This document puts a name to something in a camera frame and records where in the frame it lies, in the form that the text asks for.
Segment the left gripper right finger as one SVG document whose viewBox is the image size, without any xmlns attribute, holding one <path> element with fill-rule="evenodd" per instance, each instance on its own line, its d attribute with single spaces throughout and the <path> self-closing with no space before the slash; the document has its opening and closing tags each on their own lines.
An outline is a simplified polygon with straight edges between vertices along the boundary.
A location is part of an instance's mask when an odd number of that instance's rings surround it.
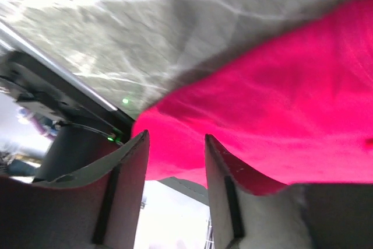
<svg viewBox="0 0 373 249">
<path fill-rule="evenodd" d="M 371 248 L 372 185 L 285 185 L 205 136 L 216 248 Z"/>
</svg>

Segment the pink t-shirt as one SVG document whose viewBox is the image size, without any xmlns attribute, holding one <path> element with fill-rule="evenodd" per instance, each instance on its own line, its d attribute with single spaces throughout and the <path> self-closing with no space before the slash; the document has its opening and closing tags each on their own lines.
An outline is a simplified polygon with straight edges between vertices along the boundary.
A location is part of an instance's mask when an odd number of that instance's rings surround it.
<svg viewBox="0 0 373 249">
<path fill-rule="evenodd" d="M 283 184 L 372 182 L 372 0 L 350 0 L 144 111 L 147 180 L 206 185 L 205 135 Z"/>
</svg>

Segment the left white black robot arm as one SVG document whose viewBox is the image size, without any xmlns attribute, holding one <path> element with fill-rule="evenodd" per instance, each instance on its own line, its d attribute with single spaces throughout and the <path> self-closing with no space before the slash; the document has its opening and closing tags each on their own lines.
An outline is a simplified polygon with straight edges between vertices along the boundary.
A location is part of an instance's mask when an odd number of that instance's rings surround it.
<svg viewBox="0 0 373 249">
<path fill-rule="evenodd" d="M 372 247 L 372 88 L 345 60 L 240 58 L 137 120 L 43 57 L 1 85 L 52 145 L 1 178 L 5 248 L 132 248 L 146 178 L 207 184 L 216 248 Z"/>
</svg>

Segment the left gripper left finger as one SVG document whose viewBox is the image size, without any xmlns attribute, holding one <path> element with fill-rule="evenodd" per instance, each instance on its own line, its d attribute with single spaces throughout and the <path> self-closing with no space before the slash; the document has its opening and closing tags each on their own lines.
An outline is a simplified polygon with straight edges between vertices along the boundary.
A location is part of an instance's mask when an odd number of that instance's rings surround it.
<svg viewBox="0 0 373 249">
<path fill-rule="evenodd" d="M 143 131 L 50 182 L 1 177 L 1 247 L 132 248 L 149 146 Z"/>
</svg>

